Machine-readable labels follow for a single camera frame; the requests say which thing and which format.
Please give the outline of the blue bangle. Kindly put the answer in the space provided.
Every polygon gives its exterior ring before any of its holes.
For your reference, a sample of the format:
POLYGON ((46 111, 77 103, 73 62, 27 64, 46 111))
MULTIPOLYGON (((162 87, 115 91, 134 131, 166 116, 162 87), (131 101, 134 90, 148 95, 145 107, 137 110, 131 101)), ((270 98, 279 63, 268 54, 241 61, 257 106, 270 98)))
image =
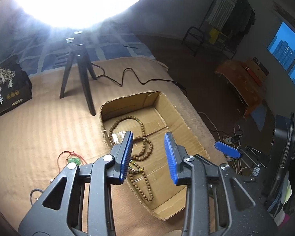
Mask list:
POLYGON ((42 189, 35 188, 31 190, 30 196, 29 196, 31 206, 33 206, 33 204, 40 198, 42 194, 43 194, 42 189))

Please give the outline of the window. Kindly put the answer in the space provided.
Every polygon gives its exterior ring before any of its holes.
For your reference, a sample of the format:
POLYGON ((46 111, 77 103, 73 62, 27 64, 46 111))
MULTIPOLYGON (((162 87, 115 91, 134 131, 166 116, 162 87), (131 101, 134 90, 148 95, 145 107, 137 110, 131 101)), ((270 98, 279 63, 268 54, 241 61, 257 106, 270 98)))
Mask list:
POLYGON ((295 32, 282 22, 267 50, 283 67, 295 86, 295 32))

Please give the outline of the black tripod stand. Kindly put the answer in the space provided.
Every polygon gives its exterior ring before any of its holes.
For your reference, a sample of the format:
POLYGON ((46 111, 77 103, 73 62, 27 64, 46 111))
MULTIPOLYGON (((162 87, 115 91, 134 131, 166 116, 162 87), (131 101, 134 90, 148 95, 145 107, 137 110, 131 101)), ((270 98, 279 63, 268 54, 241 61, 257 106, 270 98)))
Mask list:
POLYGON ((90 90, 88 73, 90 73, 90 76, 93 80, 96 80, 97 76, 93 69, 93 65, 91 63, 86 46, 82 40, 82 31, 75 31, 72 37, 66 39, 66 42, 69 45, 70 52, 64 69, 60 90, 60 99, 64 98, 65 96, 65 88, 67 85, 67 81, 69 79, 70 71, 73 63, 76 62, 78 65, 80 82, 82 85, 82 89, 84 91, 89 112, 92 116, 95 116, 96 110, 94 107, 93 97, 90 90))

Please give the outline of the black snack bag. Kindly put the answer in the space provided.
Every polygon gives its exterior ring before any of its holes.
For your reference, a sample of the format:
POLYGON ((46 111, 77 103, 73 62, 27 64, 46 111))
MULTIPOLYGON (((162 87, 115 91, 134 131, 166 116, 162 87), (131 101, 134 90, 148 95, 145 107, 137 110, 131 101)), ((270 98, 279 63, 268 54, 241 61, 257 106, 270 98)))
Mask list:
POLYGON ((32 82, 16 55, 0 63, 0 116, 32 99, 32 82))

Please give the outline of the black metal clothes rack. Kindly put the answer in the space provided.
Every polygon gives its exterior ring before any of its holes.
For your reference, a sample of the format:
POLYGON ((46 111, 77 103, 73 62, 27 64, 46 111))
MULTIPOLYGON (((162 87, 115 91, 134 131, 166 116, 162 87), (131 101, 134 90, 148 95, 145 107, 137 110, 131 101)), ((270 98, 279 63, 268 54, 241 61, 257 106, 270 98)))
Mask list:
POLYGON ((213 0, 200 26, 189 27, 182 44, 193 55, 205 47, 233 59, 255 20, 255 10, 248 0, 213 0))

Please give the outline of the brown cardboard box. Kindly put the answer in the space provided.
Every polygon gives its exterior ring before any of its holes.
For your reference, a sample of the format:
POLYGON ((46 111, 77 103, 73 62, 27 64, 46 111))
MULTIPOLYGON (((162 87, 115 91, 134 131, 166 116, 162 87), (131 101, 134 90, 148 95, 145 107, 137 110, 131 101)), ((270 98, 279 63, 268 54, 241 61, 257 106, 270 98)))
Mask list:
POLYGON ((186 188, 176 186, 169 173, 164 136, 171 132, 189 155, 199 154, 220 165, 225 156, 199 116, 193 119, 200 136, 194 134, 176 107, 162 92, 143 92, 110 100, 100 109, 102 130, 108 145, 122 142, 126 131, 134 135, 134 162, 143 168, 130 180, 143 206, 156 218, 168 220, 185 208, 186 188))

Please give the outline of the blue patterned bed sheet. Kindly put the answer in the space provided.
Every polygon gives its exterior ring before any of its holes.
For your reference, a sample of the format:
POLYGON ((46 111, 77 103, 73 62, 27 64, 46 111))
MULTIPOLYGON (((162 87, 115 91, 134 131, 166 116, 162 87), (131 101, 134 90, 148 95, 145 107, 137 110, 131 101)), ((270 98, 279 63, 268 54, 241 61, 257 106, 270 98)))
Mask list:
MULTIPOLYGON (((64 67, 70 52, 66 39, 72 35, 71 31, 45 28, 29 36, 13 36, 0 47, 0 63, 16 55, 29 76, 64 67)), ((92 62, 136 56, 155 58, 127 25, 102 25, 86 33, 82 41, 92 62)))

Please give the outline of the white power strip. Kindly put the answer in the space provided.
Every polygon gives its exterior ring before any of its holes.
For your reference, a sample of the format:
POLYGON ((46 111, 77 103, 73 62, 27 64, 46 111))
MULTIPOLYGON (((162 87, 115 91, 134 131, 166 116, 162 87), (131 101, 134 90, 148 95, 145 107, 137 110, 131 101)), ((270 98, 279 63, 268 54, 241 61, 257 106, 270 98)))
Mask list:
POLYGON ((240 142, 240 139, 243 137, 243 130, 241 127, 236 124, 233 127, 233 132, 222 137, 224 143, 228 145, 237 144, 240 142))

